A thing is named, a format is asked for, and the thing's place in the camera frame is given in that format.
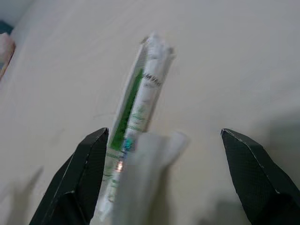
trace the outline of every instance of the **white plastic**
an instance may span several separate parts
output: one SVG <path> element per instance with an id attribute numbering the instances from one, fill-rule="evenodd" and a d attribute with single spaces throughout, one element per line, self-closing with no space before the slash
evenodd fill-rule
<path id="1" fill-rule="evenodd" d="M 170 138 L 141 134 L 136 152 L 130 153 L 120 178 L 112 211 L 112 225 L 143 225 L 164 169 L 180 155 L 187 137 L 174 132 Z"/>
<path id="2" fill-rule="evenodd" d="M 174 55 L 172 49 L 159 38 L 155 33 L 151 34 L 145 42 L 146 62 L 143 70 L 143 77 L 135 97 L 133 107 L 127 122 L 124 134 L 124 142 L 130 143 L 119 153 L 120 160 L 117 162 L 112 178 L 108 181 L 104 197 L 100 200 L 99 212 L 100 220 L 103 221 L 112 208 L 115 192 L 119 185 L 123 158 L 129 151 L 133 151 L 137 137 L 145 132 L 151 112 L 156 103 L 158 93 L 164 81 L 164 76 Z"/>

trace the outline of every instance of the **toothpaste tube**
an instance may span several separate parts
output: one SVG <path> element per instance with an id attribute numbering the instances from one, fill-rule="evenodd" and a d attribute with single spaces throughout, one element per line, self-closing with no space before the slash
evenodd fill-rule
<path id="1" fill-rule="evenodd" d="M 122 172 L 127 153 L 134 151 L 138 135 L 146 129 L 166 71 L 173 59 L 173 50 L 162 42 L 156 34 L 151 35 L 147 39 L 146 47 L 146 63 L 142 80 L 127 121 L 120 159 L 117 162 L 116 169 L 112 179 L 108 183 L 106 193 L 100 205 L 100 219 L 102 221 L 112 209 L 112 203 L 114 202 L 120 180 L 120 173 Z"/>

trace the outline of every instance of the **pink object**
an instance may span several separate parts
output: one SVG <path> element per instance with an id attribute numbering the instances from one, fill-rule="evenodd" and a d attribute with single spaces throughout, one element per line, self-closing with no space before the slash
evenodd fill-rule
<path id="1" fill-rule="evenodd" d="M 9 61 L 15 51 L 15 42 L 7 34 L 0 34 L 0 79 L 3 76 Z"/>

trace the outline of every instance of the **fabric surface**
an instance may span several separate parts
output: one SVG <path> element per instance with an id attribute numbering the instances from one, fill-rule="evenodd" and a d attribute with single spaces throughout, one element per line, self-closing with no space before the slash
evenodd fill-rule
<path id="1" fill-rule="evenodd" d="M 113 126 L 152 31 L 177 57 L 149 131 L 190 138 L 165 179 L 159 221 L 243 224 L 222 128 L 263 145 L 300 187 L 299 9 L 297 0 L 35 1 L 0 82 L 0 224 L 27 224 L 77 144 Z"/>

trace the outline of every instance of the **green stripe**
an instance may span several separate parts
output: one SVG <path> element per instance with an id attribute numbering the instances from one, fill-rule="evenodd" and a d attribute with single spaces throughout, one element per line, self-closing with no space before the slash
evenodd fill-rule
<path id="1" fill-rule="evenodd" d="M 113 155 L 113 154 L 111 154 L 111 153 L 107 153 L 106 154 L 108 157 L 111 157 L 111 158 L 119 158 L 119 157 L 117 157 L 117 156 L 115 156 L 115 155 Z"/>
<path id="2" fill-rule="evenodd" d="M 118 181 L 118 180 L 112 180 L 112 182 L 113 182 L 114 184 L 119 184 L 119 181 Z"/>
<path id="3" fill-rule="evenodd" d="M 125 130 L 127 127 L 127 122 L 128 122 L 129 116 L 130 116 L 130 112 L 131 112 L 133 103 L 135 101 L 136 93 L 140 86 L 142 76 L 143 76 L 143 70 L 141 69 L 139 71 L 139 74 L 135 78 L 134 84 L 132 86 L 132 89 L 130 91 L 130 94 L 129 94 L 127 102 L 126 102 L 126 106 L 125 106 L 123 114 L 122 114 L 122 117 L 118 124 L 118 128 L 116 130 L 114 137 L 112 138 L 110 147 L 114 150 L 117 150 L 117 151 L 121 150 L 123 140 L 124 140 Z"/>

